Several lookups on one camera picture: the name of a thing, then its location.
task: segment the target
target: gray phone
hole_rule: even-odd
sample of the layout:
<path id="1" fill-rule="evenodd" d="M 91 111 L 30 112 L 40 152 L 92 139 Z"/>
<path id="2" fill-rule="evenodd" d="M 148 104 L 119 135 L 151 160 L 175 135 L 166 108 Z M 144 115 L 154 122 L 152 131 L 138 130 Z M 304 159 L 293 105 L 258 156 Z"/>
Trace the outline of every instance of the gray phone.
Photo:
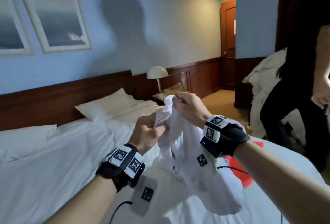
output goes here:
<path id="1" fill-rule="evenodd" d="M 145 216 L 155 196 L 157 186 L 157 180 L 144 175 L 141 176 L 131 198 L 131 211 L 141 217 Z"/>

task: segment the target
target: blue wall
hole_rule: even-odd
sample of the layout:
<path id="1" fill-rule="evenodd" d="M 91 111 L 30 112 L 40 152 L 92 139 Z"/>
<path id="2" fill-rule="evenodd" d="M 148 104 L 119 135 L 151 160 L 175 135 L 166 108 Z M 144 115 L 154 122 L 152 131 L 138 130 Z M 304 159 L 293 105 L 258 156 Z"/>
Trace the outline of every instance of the blue wall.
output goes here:
<path id="1" fill-rule="evenodd" d="M 236 58 L 274 53 L 278 0 L 236 0 Z"/>
<path id="2" fill-rule="evenodd" d="M 15 1 L 34 53 L 0 58 L 0 94 L 221 54 L 221 0 L 80 0 L 93 50 L 47 55 L 23 1 Z"/>

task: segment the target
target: hand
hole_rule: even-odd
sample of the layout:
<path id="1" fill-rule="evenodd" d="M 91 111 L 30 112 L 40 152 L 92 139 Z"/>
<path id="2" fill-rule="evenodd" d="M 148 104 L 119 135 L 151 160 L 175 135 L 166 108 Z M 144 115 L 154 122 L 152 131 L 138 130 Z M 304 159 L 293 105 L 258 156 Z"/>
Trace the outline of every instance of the hand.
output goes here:
<path id="1" fill-rule="evenodd" d="M 194 93 L 186 92 L 177 92 L 176 97 L 173 98 L 173 104 L 180 110 L 183 117 L 191 124 L 204 129 L 205 122 L 212 114 L 201 99 Z"/>
<path id="2" fill-rule="evenodd" d="M 165 125 L 153 128 L 155 121 L 156 113 L 152 113 L 149 116 L 139 117 L 136 122 L 128 143 L 136 146 L 141 155 L 148 152 L 168 129 Z"/>
<path id="3" fill-rule="evenodd" d="M 314 80 L 312 101 L 321 108 L 330 104 L 330 80 L 327 77 Z"/>

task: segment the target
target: picture frame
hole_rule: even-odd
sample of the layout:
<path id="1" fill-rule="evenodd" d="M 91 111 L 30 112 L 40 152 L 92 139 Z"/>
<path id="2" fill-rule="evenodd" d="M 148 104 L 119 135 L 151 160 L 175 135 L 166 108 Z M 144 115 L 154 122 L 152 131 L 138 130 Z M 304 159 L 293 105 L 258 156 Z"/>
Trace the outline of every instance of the picture frame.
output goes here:
<path id="1" fill-rule="evenodd" d="M 91 50 L 78 0 L 23 0 L 45 54 Z"/>
<path id="2" fill-rule="evenodd" d="M 0 0 L 0 56 L 31 53 L 31 44 L 15 0 Z"/>

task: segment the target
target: bottle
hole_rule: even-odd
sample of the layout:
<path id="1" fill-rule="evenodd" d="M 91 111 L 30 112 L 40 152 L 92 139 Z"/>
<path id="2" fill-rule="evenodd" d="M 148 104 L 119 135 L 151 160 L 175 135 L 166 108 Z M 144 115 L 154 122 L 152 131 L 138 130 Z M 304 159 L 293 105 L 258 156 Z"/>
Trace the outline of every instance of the bottle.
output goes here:
<path id="1" fill-rule="evenodd" d="M 184 72 L 181 73 L 181 86 L 184 92 L 188 91 L 187 77 L 185 76 Z"/>

